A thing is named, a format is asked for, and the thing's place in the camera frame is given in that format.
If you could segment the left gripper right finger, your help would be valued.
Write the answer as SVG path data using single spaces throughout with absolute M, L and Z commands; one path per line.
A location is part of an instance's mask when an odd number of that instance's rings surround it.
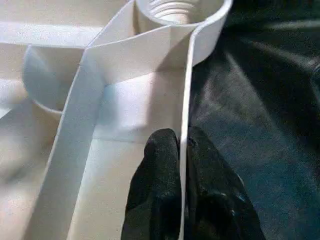
M 266 238 L 241 178 L 198 127 L 187 137 L 187 209 L 191 240 Z

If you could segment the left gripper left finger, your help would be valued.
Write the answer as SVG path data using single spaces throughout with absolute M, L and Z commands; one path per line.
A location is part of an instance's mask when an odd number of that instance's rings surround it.
M 179 163 L 175 132 L 170 128 L 153 132 L 130 181 L 121 239 L 178 239 L 182 214 Z

